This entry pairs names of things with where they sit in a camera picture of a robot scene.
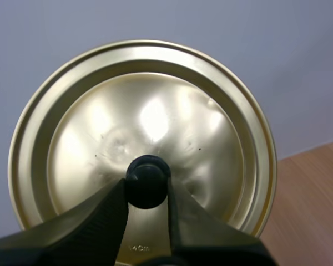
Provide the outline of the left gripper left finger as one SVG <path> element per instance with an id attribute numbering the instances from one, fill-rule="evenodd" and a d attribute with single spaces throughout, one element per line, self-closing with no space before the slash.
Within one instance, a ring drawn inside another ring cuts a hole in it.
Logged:
<path id="1" fill-rule="evenodd" d="M 71 210 L 0 239 L 0 265 L 114 265 L 128 220 L 125 181 Z"/>

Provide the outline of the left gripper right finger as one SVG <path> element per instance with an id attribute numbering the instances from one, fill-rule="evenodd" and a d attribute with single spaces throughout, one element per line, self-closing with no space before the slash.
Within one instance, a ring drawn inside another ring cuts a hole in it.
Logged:
<path id="1" fill-rule="evenodd" d="M 171 253 L 189 265 L 275 265 L 259 238 L 210 215 L 176 181 L 168 181 Z"/>

